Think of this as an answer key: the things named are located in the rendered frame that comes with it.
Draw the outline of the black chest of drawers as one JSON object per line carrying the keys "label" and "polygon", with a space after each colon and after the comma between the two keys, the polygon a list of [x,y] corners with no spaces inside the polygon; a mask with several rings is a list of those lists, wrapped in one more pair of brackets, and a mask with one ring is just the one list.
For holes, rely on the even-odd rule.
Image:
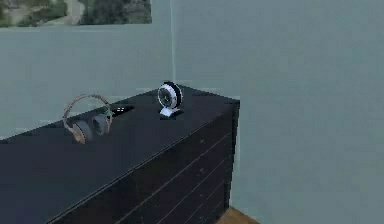
{"label": "black chest of drawers", "polygon": [[111,131],[78,144],[55,122],[0,141],[0,224],[215,224],[229,207],[240,103],[189,87],[120,101]]}

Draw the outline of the black remote control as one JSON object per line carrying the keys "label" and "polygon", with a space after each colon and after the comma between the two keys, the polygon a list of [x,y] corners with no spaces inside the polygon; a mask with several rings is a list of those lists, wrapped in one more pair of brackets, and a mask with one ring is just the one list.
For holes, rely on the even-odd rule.
{"label": "black remote control", "polygon": [[117,116],[120,116],[120,115],[122,115],[124,113],[127,113],[127,112],[129,112],[129,111],[131,111],[133,109],[134,109],[134,107],[130,106],[130,105],[128,105],[128,106],[113,107],[112,108],[112,116],[113,117],[117,117]]}

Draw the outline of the tan grey headphones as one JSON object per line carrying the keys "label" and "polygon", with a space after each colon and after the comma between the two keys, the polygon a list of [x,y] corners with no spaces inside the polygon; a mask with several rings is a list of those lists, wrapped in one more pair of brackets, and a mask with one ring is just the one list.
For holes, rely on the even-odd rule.
{"label": "tan grey headphones", "polygon": [[[93,116],[90,120],[78,120],[72,125],[69,125],[68,115],[73,106],[82,99],[95,98],[104,103],[106,110],[104,113]],[[67,129],[74,137],[74,139],[81,144],[86,144],[93,140],[93,135],[99,136],[108,134],[112,125],[114,112],[112,111],[110,103],[99,94],[82,94],[74,98],[64,109],[62,122],[65,129]]]}

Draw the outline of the round black white alarm clock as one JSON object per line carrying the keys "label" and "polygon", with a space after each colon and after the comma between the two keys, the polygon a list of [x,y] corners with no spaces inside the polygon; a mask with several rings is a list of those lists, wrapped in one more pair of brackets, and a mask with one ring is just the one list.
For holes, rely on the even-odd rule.
{"label": "round black white alarm clock", "polygon": [[158,88],[157,98],[162,106],[160,114],[165,117],[171,117],[180,111],[183,93],[177,84],[172,81],[166,81]]}

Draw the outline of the framed landscape picture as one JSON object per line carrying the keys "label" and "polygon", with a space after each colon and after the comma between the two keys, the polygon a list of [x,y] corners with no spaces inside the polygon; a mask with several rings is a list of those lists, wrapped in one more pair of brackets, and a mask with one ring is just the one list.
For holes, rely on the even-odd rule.
{"label": "framed landscape picture", "polygon": [[0,28],[151,23],[151,0],[0,0]]}

